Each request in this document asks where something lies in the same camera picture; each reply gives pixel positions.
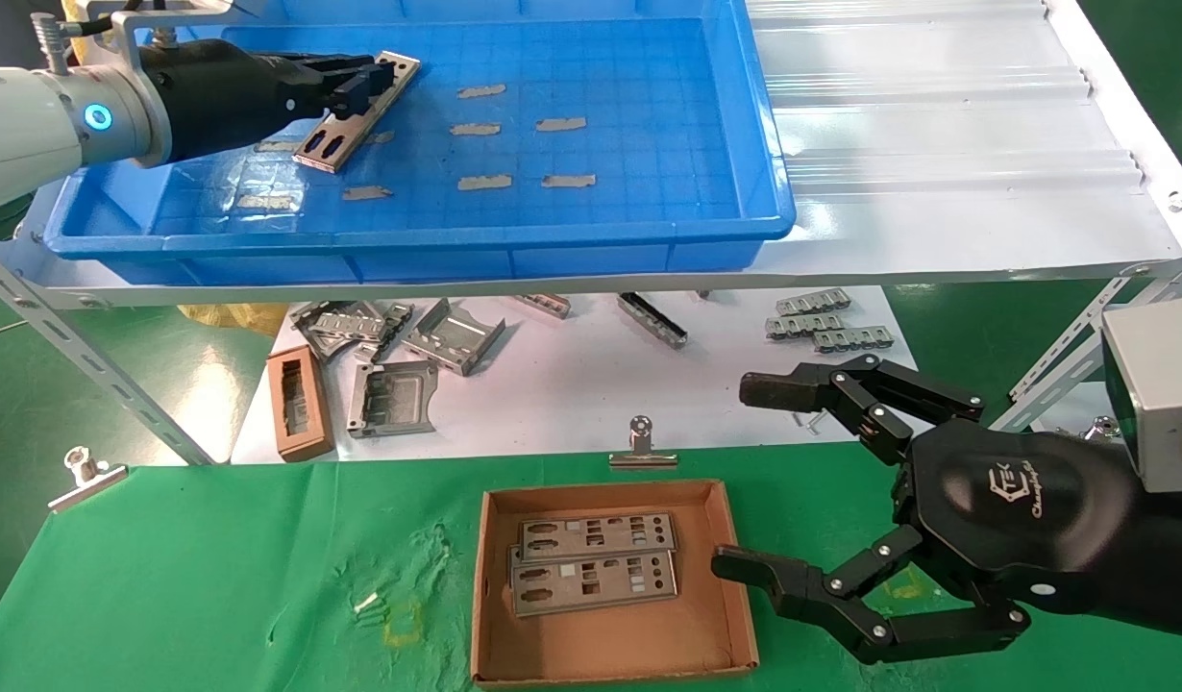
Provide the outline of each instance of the blue led ring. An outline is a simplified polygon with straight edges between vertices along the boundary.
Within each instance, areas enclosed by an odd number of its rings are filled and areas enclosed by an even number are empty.
[[[109,130],[112,127],[112,110],[100,104],[87,105],[83,110],[83,122],[95,131]]]

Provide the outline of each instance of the cardboard box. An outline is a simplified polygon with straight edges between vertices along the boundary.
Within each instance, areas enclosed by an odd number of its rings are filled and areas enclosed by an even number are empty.
[[[300,384],[306,405],[306,428],[288,433],[285,373],[292,371]],[[331,415],[326,412],[326,390],[322,386],[322,368],[307,345],[279,351],[266,358],[266,377],[271,388],[271,412],[275,420],[275,447],[285,461],[305,461],[326,454],[336,447],[331,434]]]
[[[578,613],[515,617],[508,548],[534,518],[669,512],[680,595]],[[745,587],[710,574],[720,543],[736,544],[719,480],[566,485],[486,492],[472,606],[478,687],[617,683],[747,674],[758,667]]]

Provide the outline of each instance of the blue plastic tray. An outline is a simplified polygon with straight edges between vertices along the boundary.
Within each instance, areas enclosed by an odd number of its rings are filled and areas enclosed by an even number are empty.
[[[363,145],[339,175],[252,145],[151,170],[92,167],[64,185],[52,251],[167,285],[727,271],[794,222],[743,0],[293,0],[272,19],[285,26],[222,35],[249,51],[418,58],[375,130],[394,140]],[[506,91],[459,98],[493,84]],[[565,117],[587,125],[535,130]],[[486,122],[500,135],[449,131]],[[498,174],[512,187],[459,189]],[[587,174],[591,187],[541,186]],[[394,195],[342,200],[366,185]],[[245,194],[292,203],[243,208]]]

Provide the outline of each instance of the robotic hand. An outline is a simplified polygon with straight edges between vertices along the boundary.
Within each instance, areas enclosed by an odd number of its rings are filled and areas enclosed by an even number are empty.
[[[764,588],[780,617],[824,628],[862,662],[1008,647],[1031,625],[1017,601],[1182,634],[1182,492],[1145,491],[1122,444],[981,428],[981,400],[873,355],[748,373],[740,399],[824,408],[898,467],[898,528],[832,571],[734,545],[712,560],[717,577]],[[935,428],[914,438],[890,407]],[[864,604],[910,562],[973,607],[883,617]]]
[[[47,70],[0,67],[0,205],[90,163],[182,162],[256,143],[330,110],[363,115],[394,83],[371,56],[247,53],[219,39],[152,44],[67,67],[64,27],[33,17]]]

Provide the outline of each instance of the green cloth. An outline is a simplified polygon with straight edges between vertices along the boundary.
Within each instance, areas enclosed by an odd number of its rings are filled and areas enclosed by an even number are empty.
[[[746,547],[825,567],[890,525],[894,470],[856,444],[689,451],[676,472],[604,454],[135,468],[45,523],[0,606],[0,692],[469,688],[482,492],[655,478],[722,478]],[[686,687],[1182,690],[1182,639],[1102,619],[1037,613],[1005,653],[866,667],[751,597],[761,667]],[[954,602],[907,570],[871,604]]]

